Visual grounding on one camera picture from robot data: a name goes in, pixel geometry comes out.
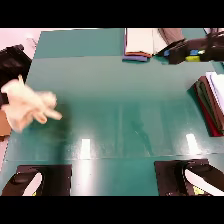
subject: yellow sticker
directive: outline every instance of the yellow sticker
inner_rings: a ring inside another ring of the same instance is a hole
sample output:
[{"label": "yellow sticker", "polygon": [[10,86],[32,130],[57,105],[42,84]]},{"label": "yellow sticker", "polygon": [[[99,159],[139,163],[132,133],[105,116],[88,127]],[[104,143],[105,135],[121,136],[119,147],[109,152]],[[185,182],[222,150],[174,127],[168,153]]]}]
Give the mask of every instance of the yellow sticker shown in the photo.
[{"label": "yellow sticker", "polygon": [[199,194],[204,194],[205,193],[203,190],[201,190],[198,187],[193,186],[193,189],[194,189],[194,194],[195,195],[199,195]]},{"label": "yellow sticker", "polygon": [[186,61],[189,62],[200,62],[200,56],[187,56]]}]

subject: table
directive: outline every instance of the table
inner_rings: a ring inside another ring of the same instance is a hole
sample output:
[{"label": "table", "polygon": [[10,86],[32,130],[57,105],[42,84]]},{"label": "table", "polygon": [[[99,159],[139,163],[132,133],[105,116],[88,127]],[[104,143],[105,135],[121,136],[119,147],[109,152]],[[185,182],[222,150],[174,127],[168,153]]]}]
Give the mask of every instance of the table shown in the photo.
[{"label": "table", "polygon": [[[185,28],[197,38],[203,29]],[[154,161],[208,158],[224,171],[192,84],[220,63],[122,62],[123,29],[43,32],[27,84],[58,98],[61,121],[12,133],[0,189],[21,164],[72,164],[71,195],[158,195]]]}]

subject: dark red fabric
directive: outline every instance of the dark red fabric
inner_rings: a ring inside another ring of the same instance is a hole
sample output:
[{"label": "dark red fabric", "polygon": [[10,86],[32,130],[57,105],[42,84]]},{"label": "dark red fabric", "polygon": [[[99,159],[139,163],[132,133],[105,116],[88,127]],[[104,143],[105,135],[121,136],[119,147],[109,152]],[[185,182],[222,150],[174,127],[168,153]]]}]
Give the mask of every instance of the dark red fabric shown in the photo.
[{"label": "dark red fabric", "polygon": [[201,106],[201,109],[202,109],[202,112],[205,116],[205,120],[207,121],[207,124],[208,124],[208,127],[210,129],[210,132],[211,132],[211,135],[214,136],[214,137],[221,137],[221,136],[224,136],[223,134],[221,134],[218,129],[215,127],[215,124],[213,123],[209,113],[207,112],[205,106],[203,105],[202,101],[200,100],[199,96],[198,96],[198,92],[197,92],[197,89],[196,89],[196,86],[194,85],[194,90],[196,92],[196,95],[198,97],[198,101],[199,101],[199,104]]}]

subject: glove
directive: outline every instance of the glove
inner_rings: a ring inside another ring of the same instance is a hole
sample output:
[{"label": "glove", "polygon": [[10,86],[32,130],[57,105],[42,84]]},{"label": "glove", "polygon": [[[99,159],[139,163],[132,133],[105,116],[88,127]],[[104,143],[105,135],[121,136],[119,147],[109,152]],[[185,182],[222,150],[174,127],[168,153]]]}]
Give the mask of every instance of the glove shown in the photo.
[{"label": "glove", "polygon": [[45,124],[47,117],[60,120],[62,115],[55,111],[57,98],[51,92],[34,92],[24,85],[22,77],[13,79],[1,88],[2,93],[8,96],[9,104],[3,105],[9,125],[16,132],[22,130],[36,119]]}]

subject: cardboard box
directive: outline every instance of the cardboard box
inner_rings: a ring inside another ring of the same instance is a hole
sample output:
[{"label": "cardboard box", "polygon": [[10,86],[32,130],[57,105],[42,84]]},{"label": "cardboard box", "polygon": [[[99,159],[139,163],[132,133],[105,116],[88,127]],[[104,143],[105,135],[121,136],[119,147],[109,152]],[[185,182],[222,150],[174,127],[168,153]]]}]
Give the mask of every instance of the cardboard box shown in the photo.
[{"label": "cardboard box", "polygon": [[11,127],[7,121],[4,111],[0,110],[0,136],[7,136],[11,133]]}]

